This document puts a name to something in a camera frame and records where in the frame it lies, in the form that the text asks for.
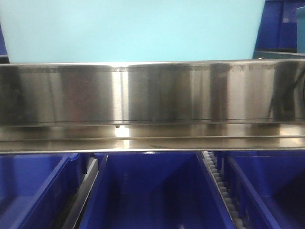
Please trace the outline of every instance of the light blue panel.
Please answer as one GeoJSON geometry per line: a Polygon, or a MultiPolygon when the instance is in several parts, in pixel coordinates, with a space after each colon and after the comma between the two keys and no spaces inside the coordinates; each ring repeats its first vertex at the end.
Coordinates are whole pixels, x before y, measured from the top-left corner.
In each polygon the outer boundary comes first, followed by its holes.
{"type": "Polygon", "coordinates": [[[264,0],[0,0],[11,62],[251,59],[264,0]]]}
{"type": "Polygon", "coordinates": [[[305,53],[305,7],[296,10],[297,13],[297,52],[305,53]]]}

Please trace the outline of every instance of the blue plastic bin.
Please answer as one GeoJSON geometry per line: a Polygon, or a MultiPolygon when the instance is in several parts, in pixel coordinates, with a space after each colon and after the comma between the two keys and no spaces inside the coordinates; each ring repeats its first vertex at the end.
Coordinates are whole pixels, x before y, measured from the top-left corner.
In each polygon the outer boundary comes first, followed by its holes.
{"type": "Polygon", "coordinates": [[[216,168],[219,173],[223,175],[223,182],[228,181],[228,157],[229,156],[305,156],[304,150],[248,150],[248,151],[215,151],[214,156],[216,157],[216,168]]]}
{"type": "Polygon", "coordinates": [[[78,156],[0,156],[0,228],[51,228],[77,191],[78,156]]]}
{"type": "Polygon", "coordinates": [[[90,157],[90,154],[87,153],[70,153],[70,154],[45,154],[50,156],[61,156],[68,157],[69,164],[67,165],[68,169],[68,182],[69,186],[74,189],[78,189],[81,185],[84,174],[87,173],[87,163],[90,157]]]}
{"type": "Polygon", "coordinates": [[[229,156],[228,187],[248,229],[305,228],[305,156],[229,156]]]}
{"type": "Polygon", "coordinates": [[[259,28],[257,49],[296,49],[296,9],[305,0],[266,0],[259,28]]]}
{"type": "Polygon", "coordinates": [[[81,229],[233,229],[197,153],[108,154],[81,229]]]}
{"type": "Polygon", "coordinates": [[[1,29],[1,26],[0,26],[0,55],[6,55],[6,54],[8,54],[8,53],[7,53],[6,48],[5,48],[4,38],[3,38],[3,35],[2,35],[2,29],[1,29]]]}

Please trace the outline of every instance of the blue crate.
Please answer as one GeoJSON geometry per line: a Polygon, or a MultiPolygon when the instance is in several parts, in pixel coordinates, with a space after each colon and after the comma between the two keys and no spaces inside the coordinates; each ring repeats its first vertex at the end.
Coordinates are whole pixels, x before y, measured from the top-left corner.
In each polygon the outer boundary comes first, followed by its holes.
{"type": "Polygon", "coordinates": [[[290,156],[305,155],[304,150],[247,150],[247,151],[215,151],[213,152],[216,157],[216,169],[223,176],[223,182],[228,181],[228,156],[290,156]]]}
{"type": "Polygon", "coordinates": [[[107,154],[81,229],[233,229],[201,154],[107,154]]]}
{"type": "Polygon", "coordinates": [[[11,63],[236,60],[253,55],[263,4],[9,0],[0,14],[11,63]]]}
{"type": "Polygon", "coordinates": [[[228,187],[248,229],[305,228],[305,155],[229,156],[228,187]]]}
{"type": "Polygon", "coordinates": [[[0,228],[49,229],[77,191],[78,154],[0,156],[0,228]]]}
{"type": "Polygon", "coordinates": [[[5,43],[4,43],[4,38],[2,35],[2,29],[0,26],[0,55],[7,55],[8,52],[6,51],[5,43]]]}
{"type": "Polygon", "coordinates": [[[69,157],[69,182],[70,186],[74,186],[75,188],[79,188],[84,174],[87,173],[87,165],[89,158],[91,156],[90,153],[70,153],[70,154],[58,154],[61,156],[69,157]]]}
{"type": "Polygon", "coordinates": [[[266,0],[259,28],[257,49],[296,49],[296,9],[305,0],[266,0]]]}

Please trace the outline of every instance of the stainless steel bar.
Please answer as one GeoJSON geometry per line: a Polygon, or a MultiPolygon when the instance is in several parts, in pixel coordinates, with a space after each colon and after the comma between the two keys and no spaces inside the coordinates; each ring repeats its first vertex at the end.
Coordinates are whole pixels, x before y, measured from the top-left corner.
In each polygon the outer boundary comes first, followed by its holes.
{"type": "Polygon", "coordinates": [[[135,140],[3,141],[0,154],[305,149],[304,137],[157,138],[135,140]]]}
{"type": "Polygon", "coordinates": [[[304,137],[305,123],[0,127],[0,141],[304,137]]]}
{"type": "Polygon", "coordinates": [[[78,228],[81,213],[84,211],[86,201],[89,197],[90,191],[98,174],[98,162],[97,159],[91,160],[90,166],[88,167],[88,172],[74,197],[74,204],[70,209],[70,212],[65,219],[62,226],[63,229],[74,229],[78,228]]]}
{"type": "Polygon", "coordinates": [[[3,64],[0,125],[305,120],[305,60],[3,64]]]}

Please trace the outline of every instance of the stainless steel surface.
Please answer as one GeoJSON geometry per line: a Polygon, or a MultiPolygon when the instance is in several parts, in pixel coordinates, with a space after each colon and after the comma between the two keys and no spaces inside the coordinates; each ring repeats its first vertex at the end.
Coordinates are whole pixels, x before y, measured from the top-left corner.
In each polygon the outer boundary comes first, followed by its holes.
{"type": "Polygon", "coordinates": [[[0,125],[303,121],[304,69],[305,60],[4,64],[0,125]]]}
{"type": "Polygon", "coordinates": [[[63,224],[63,229],[74,229],[78,228],[78,223],[81,220],[81,214],[84,211],[86,201],[89,197],[90,191],[98,174],[98,162],[97,159],[91,158],[91,163],[88,167],[87,174],[77,192],[74,196],[75,201],[70,209],[65,223],[63,224]]]}
{"type": "Polygon", "coordinates": [[[305,149],[305,60],[3,64],[0,152],[305,149]]]}
{"type": "Polygon", "coordinates": [[[305,123],[4,127],[0,154],[305,149],[305,123]]]}

